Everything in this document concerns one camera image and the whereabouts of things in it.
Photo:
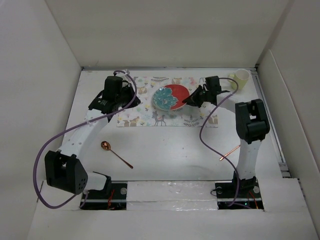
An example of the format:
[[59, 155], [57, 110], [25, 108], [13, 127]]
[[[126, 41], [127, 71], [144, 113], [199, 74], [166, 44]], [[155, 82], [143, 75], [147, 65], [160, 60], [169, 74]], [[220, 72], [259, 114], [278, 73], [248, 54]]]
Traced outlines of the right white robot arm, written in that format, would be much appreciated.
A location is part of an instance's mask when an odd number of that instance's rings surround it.
[[203, 103], [210, 103], [224, 108], [235, 114], [236, 133], [240, 139], [240, 152], [237, 166], [234, 169], [235, 182], [231, 184], [231, 191], [237, 197], [243, 197], [249, 192], [249, 184], [256, 177], [256, 163], [259, 148], [266, 135], [270, 132], [265, 104], [261, 99], [243, 102], [234, 97], [239, 90], [223, 90], [220, 81], [236, 81], [228, 77], [210, 76], [205, 78], [205, 84], [197, 89], [182, 102], [191, 107], [201, 107]]

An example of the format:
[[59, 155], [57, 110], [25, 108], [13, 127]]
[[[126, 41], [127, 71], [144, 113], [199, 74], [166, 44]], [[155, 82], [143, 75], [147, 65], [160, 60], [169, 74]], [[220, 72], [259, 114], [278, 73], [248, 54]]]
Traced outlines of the copper fork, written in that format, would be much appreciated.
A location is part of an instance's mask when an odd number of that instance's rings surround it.
[[236, 146], [234, 149], [230, 150], [229, 152], [224, 154], [222, 157], [220, 157], [219, 161], [226, 159], [226, 157], [228, 157], [230, 154], [232, 154], [233, 152], [235, 152], [239, 148], [240, 148], [240, 145]]

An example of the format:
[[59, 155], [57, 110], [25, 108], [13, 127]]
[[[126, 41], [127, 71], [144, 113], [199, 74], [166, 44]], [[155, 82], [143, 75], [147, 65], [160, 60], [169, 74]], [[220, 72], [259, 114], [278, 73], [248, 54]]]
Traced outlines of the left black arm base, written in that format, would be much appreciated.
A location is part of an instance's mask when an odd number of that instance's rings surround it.
[[127, 209], [128, 182], [113, 181], [108, 193], [90, 190], [88, 197], [83, 193], [80, 201], [81, 210], [124, 211]]

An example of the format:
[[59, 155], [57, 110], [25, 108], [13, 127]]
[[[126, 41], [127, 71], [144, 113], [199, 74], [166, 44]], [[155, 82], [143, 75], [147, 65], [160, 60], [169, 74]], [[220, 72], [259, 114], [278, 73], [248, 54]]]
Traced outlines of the pale yellow mug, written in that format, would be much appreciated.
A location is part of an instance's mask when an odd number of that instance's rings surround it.
[[251, 77], [251, 73], [246, 69], [238, 69], [234, 73], [228, 75], [228, 78], [233, 80], [228, 80], [233, 90], [242, 90], [248, 80]]

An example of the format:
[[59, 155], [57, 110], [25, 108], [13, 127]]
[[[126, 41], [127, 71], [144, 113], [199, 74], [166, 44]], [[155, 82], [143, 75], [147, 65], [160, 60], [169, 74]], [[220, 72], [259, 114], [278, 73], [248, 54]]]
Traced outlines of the red and teal plate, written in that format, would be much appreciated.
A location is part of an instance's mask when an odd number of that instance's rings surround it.
[[183, 102], [190, 91], [181, 84], [168, 84], [155, 91], [151, 98], [153, 106], [161, 111], [175, 111], [186, 105]]

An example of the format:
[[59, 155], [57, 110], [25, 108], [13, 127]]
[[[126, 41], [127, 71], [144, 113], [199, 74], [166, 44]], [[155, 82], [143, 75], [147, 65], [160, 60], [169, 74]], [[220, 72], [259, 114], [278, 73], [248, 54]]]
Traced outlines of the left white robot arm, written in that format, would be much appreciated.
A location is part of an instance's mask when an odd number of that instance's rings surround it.
[[85, 169], [85, 154], [98, 133], [113, 115], [140, 104], [136, 85], [130, 76], [108, 76], [104, 89], [88, 106], [83, 123], [56, 151], [44, 157], [46, 182], [49, 186], [79, 195], [94, 191], [100, 198], [111, 194], [111, 178], [105, 174]]

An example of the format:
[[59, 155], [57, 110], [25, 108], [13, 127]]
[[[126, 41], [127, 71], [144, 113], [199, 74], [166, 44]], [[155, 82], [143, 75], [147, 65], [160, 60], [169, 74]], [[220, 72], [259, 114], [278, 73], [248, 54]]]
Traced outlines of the floral white cloth napkin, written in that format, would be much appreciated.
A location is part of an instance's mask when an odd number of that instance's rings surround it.
[[177, 84], [183, 85], [191, 94], [198, 85], [205, 82], [204, 78], [194, 77], [168, 77], [168, 76], [135, 76], [133, 78], [137, 85], [137, 96], [141, 103], [134, 108], [124, 110], [118, 114], [118, 127], [201, 127], [214, 106], [203, 103], [202, 107], [184, 107], [162, 111], [152, 104], [152, 96], [159, 88]]

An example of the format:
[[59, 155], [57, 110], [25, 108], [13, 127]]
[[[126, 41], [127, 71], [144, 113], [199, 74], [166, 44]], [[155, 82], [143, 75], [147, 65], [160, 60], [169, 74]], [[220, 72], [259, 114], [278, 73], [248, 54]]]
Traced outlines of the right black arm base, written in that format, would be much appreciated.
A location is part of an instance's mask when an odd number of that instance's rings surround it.
[[218, 181], [210, 194], [216, 197], [219, 210], [263, 210], [263, 200], [256, 177], [239, 181], [233, 174], [231, 181]]

